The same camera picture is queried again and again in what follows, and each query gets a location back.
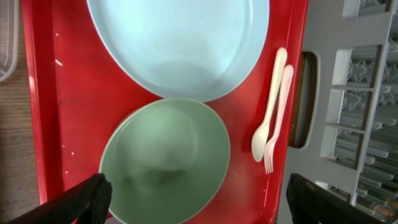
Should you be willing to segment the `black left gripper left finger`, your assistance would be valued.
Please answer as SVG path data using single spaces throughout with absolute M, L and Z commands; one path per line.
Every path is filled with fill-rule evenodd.
M 102 173 L 72 187 L 58 197 L 11 220 L 23 223 L 90 223 L 104 224 L 112 198 L 112 185 Z

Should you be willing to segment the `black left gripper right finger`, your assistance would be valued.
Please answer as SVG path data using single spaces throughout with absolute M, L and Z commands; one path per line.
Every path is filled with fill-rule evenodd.
M 290 175 L 286 197 L 294 224 L 383 224 L 300 174 Z

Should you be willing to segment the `green bowl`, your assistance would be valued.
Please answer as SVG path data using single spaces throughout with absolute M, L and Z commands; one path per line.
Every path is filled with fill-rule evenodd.
M 216 195 L 231 143 L 218 113 L 186 98 L 157 100 L 127 116 L 109 138 L 99 172 L 121 223 L 183 223 Z

